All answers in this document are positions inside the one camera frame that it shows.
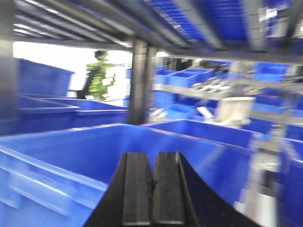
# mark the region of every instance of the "bin rim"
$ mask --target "bin rim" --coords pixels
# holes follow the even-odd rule
[[[291,158],[291,164],[295,167],[298,168],[303,168],[303,158],[300,157],[298,152],[294,149],[293,145],[291,142],[296,142],[296,143],[302,143],[303,141],[301,140],[295,140],[295,139],[290,139],[290,138],[281,138],[281,146],[283,146],[284,151],[290,156]]]
[[[36,102],[46,103],[46,104],[52,104],[52,105],[58,105],[58,107],[34,107],[34,108],[18,108],[20,112],[23,114],[45,114],[45,113],[62,113],[62,112],[74,112],[77,109],[80,109],[78,106],[73,105],[66,105],[61,103],[56,103],[53,101],[48,101],[45,99],[40,98],[31,98],[27,96],[18,96],[18,98],[24,98],[33,100]]]

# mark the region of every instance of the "warehouse shelving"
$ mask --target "warehouse shelving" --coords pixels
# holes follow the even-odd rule
[[[166,91],[166,92],[176,93],[179,95],[196,97],[196,98],[205,98],[211,100],[220,100],[222,98],[227,98],[231,95],[230,91],[226,91],[223,93],[216,93],[216,92],[196,90],[194,88],[176,87],[176,86],[170,86],[164,84],[154,84],[152,86],[152,89],[155,91]]]

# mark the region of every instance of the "metal pole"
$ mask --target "metal pole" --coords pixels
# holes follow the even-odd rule
[[[16,116],[16,61],[13,58],[14,1],[0,0],[0,135],[13,130]]]
[[[135,39],[133,47],[133,67],[131,78],[131,92],[129,98],[128,117],[129,124],[140,124],[145,111],[142,109],[144,93],[144,68],[146,61],[146,43]]]
[[[142,117],[140,119],[140,124],[144,124],[148,122],[149,118],[149,109],[152,106],[152,84],[155,75],[155,56],[156,56],[156,48],[152,46],[147,47],[146,51],[146,62],[145,62],[145,70],[144,70],[144,90],[143,90],[143,101],[141,105],[142,109]]]

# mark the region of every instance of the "blue plastic bin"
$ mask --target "blue plastic bin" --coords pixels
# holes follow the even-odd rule
[[[214,69],[186,69],[184,72],[196,72],[199,74],[198,82],[205,82],[214,76]]]
[[[275,88],[265,88],[262,89],[262,94],[269,96],[282,96],[283,92]]]
[[[169,83],[169,77],[168,75],[175,73],[177,71],[175,70],[160,70],[157,72],[157,75],[155,76],[155,84],[168,84]]]
[[[37,97],[66,96],[74,72],[19,59],[18,91]]]
[[[205,118],[199,111],[195,111],[189,118],[190,120],[197,121],[197,122],[204,122]]]
[[[164,70],[164,65],[158,65],[155,67],[155,70],[156,70],[156,74],[159,72],[159,71],[162,71]],[[128,70],[125,70],[125,76],[127,79],[131,79],[132,78],[132,69],[128,69]]]
[[[200,82],[200,76],[196,71],[180,71],[170,74],[168,78],[169,85],[177,87],[191,87],[193,84]]]
[[[301,117],[303,118],[303,99],[302,96],[299,98],[298,101],[294,103],[294,110],[291,111],[291,115],[294,117]]]
[[[178,103],[182,104],[182,105],[191,105],[191,106],[197,107],[201,103],[201,99],[186,97],[186,98],[180,99],[180,101]]]
[[[43,99],[19,97],[16,133],[62,130],[72,127],[79,107]]]
[[[268,112],[273,114],[282,114],[285,112],[286,107],[284,99],[276,96],[255,95],[256,102],[253,104],[252,109],[255,111]]]
[[[166,110],[166,118],[170,119],[189,119],[195,111],[194,107],[188,105],[174,104]]]
[[[174,101],[155,100],[152,101],[152,106],[155,108],[167,109],[174,105]],[[123,106],[129,105],[129,97],[123,99]]]
[[[126,123],[127,107],[85,99],[49,98],[47,100],[80,107],[75,112],[72,127]]]
[[[255,64],[255,79],[266,82],[281,82],[286,77],[288,64],[258,62]]]
[[[209,174],[204,180],[231,205],[239,200],[248,180],[250,159],[258,149],[260,135],[257,132],[188,120],[145,126],[184,137],[213,140],[224,145],[224,155],[217,159],[216,165],[212,166],[213,169],[219,169],[221,174],[216,176]]]
[[[128,106],[129,105],[129,97],[126,97],[123,100],[123,106]]]
[[[152,106],[155,108],[167,109],[174,105],[173,101],[153,100]]]
[[[290,227],[303,226],[303,142],[282,139],[280,145],[282,216]]]
[[[155,100],[173,101],[173,102],[176,102],[178,100],[178,94],[165,92],[165,91],[153,91],[152,95],[153,95],[153,99]]]
[[[146,152],[153,168],[158,152],[179,151],[203,178],[216,175],[208,166],[223,149],[133,125],[2,137],[0,226],[83,226],[111,182],[122,152]]]
[[[303,141],[303,127],[295,125],[287,125],[286,138]]]
[[[261,140],[271,141],[272,136],[270,135],[270,131],[275,122],[255,118],[251,118],[250,121],[250,124],[243,125],[242,128],[249,131],[260,132],[262,133]]]
[[[205,104],[205,107],[213,114],[215,115],[216,108],[218,105],[218,101],[216,100],[208,100]]]

